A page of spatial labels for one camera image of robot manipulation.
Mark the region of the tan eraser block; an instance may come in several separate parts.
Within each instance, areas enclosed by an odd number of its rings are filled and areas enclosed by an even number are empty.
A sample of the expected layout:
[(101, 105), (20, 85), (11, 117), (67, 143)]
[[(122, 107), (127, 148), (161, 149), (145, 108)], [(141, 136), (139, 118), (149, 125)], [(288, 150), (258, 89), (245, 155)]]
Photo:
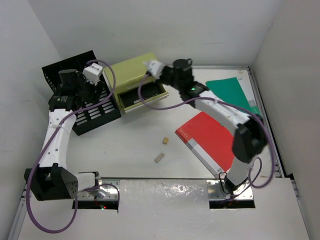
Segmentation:
[(162, 140), (162, 143), (167, 145), (169, 142), (169, 138), (168, 137), (164, 137), (163, 140)]

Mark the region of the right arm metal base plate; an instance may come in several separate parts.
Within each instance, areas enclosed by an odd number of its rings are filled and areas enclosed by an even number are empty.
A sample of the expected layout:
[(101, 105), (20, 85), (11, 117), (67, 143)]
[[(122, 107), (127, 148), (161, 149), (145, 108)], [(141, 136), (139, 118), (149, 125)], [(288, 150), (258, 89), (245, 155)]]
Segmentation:
[(223, 201), (233, 197), (236, 201), (253, 201), (254, 194), (247, 180), (244, 184), (240, 185), (237, 190), (233, 191), (233, 195), (227, 191), (223, 191), (219, 179), (209, 179), (206, 181), (208, 189), (208, 197), (210, 201)]

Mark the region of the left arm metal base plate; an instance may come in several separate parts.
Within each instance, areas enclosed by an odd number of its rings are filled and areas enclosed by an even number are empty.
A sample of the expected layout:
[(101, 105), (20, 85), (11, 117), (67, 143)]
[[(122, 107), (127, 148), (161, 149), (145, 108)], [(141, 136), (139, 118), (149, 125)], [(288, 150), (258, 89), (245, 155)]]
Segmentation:
[(120, 198), (120, 183), (119, 179), (101, 178), (96, 182), (98, 187), (83, 189), (78, 195), (82, 194), (88, 200), (117, 202)]

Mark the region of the beige eraser stick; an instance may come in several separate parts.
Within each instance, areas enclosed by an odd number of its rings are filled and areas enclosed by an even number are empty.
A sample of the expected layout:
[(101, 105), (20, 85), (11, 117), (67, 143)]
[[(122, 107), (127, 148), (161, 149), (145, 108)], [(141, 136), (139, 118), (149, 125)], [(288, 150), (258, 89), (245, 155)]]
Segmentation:
[(165, 154), (161, 152), (161, 153), (154, 159), (154, 162), (155, 162), (155, 163), (159, 163), (164, 157), (165, 157)]

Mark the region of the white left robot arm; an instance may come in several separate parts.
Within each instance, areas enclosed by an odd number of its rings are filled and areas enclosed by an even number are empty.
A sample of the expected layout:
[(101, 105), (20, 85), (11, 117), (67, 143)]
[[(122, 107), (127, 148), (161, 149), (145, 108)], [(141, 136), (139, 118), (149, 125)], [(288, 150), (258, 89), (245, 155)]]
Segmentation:
[(95, 173), (73, 174), (67, 170), (67, 150), (77, 119), (73, 113), (82, 103), (94, 104), (100, 99), (104, 86), (99, 80), (101, 74), (97, 64), (83, 71), (65, 69), (58, 73), (60, 84), (49, 100), (43, 154), (31, 176), (30, 189), (38, 201), (73, 199), (78, 192), (95, 186)]

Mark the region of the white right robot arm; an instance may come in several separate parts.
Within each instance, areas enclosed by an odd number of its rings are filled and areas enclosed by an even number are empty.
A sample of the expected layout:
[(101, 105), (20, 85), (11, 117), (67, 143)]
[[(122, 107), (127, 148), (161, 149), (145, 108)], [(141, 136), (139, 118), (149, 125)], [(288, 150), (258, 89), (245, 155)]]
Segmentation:
[(232, 134), (234, 160), (224, 178), (224, 189), (233, 194), (248, 179), (254, 158), (270, 141), (262, 117), (223, 101), (196, 81), (190, 58), (177, 59), (172, 66), (155, 60), (148, 72), (156, 82), (177, 90), (184, 104), (206, 113)]

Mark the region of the olive green drawer cabinet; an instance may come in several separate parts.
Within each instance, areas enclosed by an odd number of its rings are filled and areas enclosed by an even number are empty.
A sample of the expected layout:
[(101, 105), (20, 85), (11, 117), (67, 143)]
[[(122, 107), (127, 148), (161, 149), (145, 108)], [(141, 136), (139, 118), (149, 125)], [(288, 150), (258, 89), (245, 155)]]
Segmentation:
[(111, 65), (113, 72), (108, 67), (103, 69), (103, 76), (111, 86), (115, 85), (113, 95), (121, 113), (126, 114), (143, 106), (141, 102), (133, 103), (139, 98), (138, 87), (140, 83), (142, 83), (142, 97), (158, 95), (158, 97), (145, 101), (146, 103), (156, 102), (169, 96), (161, 84), (154, 82), (153, 77), (145, 77), (146, 67), (143, 62), (151, 59), (156, 59), (153, 52)]

